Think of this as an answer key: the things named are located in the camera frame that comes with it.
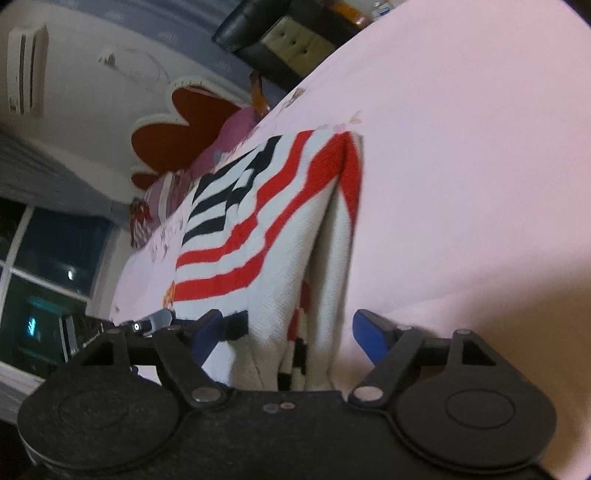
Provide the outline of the striped red black white sweater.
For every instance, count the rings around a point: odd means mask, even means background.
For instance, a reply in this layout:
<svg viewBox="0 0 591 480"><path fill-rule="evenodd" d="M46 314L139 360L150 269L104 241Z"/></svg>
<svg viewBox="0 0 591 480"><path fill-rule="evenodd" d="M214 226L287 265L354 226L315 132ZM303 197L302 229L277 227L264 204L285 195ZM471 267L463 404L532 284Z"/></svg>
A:
<svg viewBox="0 0 591 480"><path fill-rule="evenodd" d="M271 137L198 180L173 310L247 320L245 336L204 362L209 376L244 390L331 388L362 160L356 133L308 130Z"/></svg>

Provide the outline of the red yellow doll on pillow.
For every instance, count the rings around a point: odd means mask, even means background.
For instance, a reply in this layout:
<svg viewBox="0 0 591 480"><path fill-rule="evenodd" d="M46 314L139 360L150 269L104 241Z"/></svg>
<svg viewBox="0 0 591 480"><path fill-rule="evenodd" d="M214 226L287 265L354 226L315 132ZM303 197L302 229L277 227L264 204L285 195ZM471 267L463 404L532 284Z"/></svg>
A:
<svg viewBox="0 0 591 480"><path fill-rule="evenodd" d="M151 238L153 219L148 204L140 198L134 198L129 204L129 231L131 247L141 249Z"/></svg>

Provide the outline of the pink striped pillow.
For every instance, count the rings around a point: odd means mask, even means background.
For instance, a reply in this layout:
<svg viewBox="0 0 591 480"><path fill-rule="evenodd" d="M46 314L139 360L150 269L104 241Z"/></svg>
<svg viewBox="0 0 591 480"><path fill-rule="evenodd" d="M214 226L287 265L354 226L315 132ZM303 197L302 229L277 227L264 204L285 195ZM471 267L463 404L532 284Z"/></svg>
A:
<svg viewBox="0 0 591 480"><path fill-rule="evenodd" d="M151 223L163 223L172 215L190 190L192 179L185 170L166 172L147 189L143 200L147 204Z"/></svg>

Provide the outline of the pink floral bed sheet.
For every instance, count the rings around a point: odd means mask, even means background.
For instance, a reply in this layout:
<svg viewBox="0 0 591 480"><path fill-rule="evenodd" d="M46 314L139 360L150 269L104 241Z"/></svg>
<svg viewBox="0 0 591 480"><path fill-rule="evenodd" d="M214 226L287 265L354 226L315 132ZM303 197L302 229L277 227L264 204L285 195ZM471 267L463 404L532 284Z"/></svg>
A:
<svg viewBox="0 0 591 480"><path fill-rule="evenodd" d="M370 371L365 308L480 335L554 403L543 463L590 474L590 29L562 1L410 1L238 145L357 131L363 180L332 386Z"/></svg>

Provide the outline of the left grey-blue curtain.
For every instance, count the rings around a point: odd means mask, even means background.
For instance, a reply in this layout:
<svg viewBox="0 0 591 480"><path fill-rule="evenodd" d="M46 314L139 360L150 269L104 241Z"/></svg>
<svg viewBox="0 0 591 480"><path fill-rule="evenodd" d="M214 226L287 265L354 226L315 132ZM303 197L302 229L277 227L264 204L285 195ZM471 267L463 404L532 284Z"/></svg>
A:
<svg viewBox="0 0 591 480"><path fill-rule="evenodd" d="M129 206L112 200L61 162L1 131L1 197L71 215L101 217L129 228Z"/></svg>

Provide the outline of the red heart-shaped headboard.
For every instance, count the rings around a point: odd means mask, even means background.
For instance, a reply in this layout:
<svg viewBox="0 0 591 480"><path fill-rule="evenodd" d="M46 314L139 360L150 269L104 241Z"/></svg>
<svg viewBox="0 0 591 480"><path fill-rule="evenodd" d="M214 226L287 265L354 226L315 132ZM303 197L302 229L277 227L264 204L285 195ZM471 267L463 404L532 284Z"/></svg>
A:
<svg viewBox="0 0 591 480"><path fill-rule="evenodd" d="M130 146L138 160L131 168L132 184L146 190L160 175L190 167L224 122L249 105L249 94L200 76L172 81L164 93L165 111L144 116L131 127Z"/></svg>

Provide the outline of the magenta blanket on left bed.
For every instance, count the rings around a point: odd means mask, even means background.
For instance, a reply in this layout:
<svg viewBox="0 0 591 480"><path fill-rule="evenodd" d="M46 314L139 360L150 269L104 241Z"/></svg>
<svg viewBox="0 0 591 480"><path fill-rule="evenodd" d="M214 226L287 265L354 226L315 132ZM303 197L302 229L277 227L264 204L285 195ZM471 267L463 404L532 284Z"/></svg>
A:
<svg viewBox="0 0 591 480"><path fill-rule="evenodd" d="M228 153L242 141L259 123L259 114L252 107L243 108L232 114L221 126L214 142L204 149L187 169L192 181L211 172L219 162L222 153Z"/></svg>

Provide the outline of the white wall air conditioner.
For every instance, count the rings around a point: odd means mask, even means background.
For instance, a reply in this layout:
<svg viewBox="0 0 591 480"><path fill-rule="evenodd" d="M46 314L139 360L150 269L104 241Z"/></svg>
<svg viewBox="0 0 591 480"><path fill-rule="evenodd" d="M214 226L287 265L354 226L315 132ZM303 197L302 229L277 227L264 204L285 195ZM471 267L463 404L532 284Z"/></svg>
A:
<svg viewBox="0 0 591 480"><path fill-rule="evenodd" d="M7 38L6 90L8 110L26 116L42 103L48 31L45 25L15 27Z"/></svg>

